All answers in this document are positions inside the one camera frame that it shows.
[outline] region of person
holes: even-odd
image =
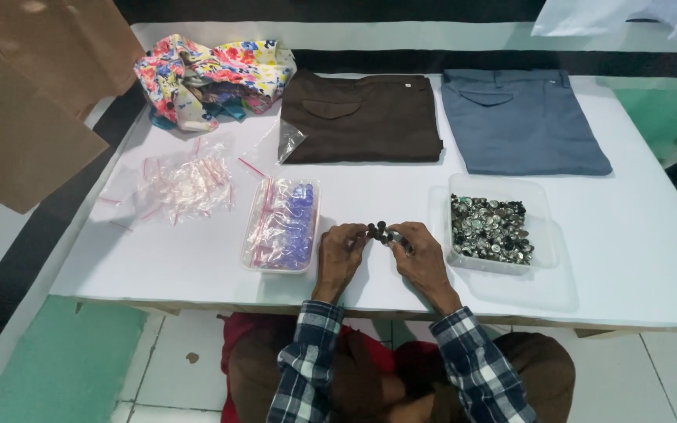
[[[235,313],[225,322],[222,423],[565,423],[576,378],[566,350],[538,333],[491,341],[424,224],[389,227],[403,237],[389,242],[399,274],[444,316],[430,326],[437,346],[390,351],[342,327],[336,303],[362,262],[368,227],[334,226],[321,237],[317,283],[296,321]]]

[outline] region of shirt cuff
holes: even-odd
[[[464,342],[467,349],[476,349],[490,339],[469,307],[462,307],[445,316],[440,322],[431,324],[430,332],[440,347],[452,340],[459,340]]]
[[[344,321],[344,309],[323,301],[306,300],[296,321],[294,341],[333,350]]]

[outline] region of green wall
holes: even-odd
[[[677,150],[677,90],[614,91],[657,159]]]
[[[49,296],[0,377],[0,423],[104,423],[147,313]]]

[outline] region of red cloth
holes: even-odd
[[[229,382],[229,357],[232,349],[240,336],[245,333],[261,328],[279,328],[284,325],[296,326],[296,316],[285,315],[263,315],[252,313],[232,313],[228,318],[223,318],[223,349],[221,351],[221,371],[226,375],[226,402],[221,411],[221,423],[240,423],[237,416],[237,410],[234,407],[234,400],[231,394],[231,385]],[[338,336],[344,336],[353,329],[342,325]],[[383,345],[380,341],[373,340],[371,337],[362,333],[365,347],[372,357],[372,362],[382,373],[393,373],[399,366],[414,366],[420,361],[427,360],[428,354],[437,353],[438,346],[430,342],[407,342],[397,351],[392,351]]]

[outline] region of cardboard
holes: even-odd
[[[110,0],[0,1],[0,203],[27,212],[106,149],[78,117],[143,55]]]

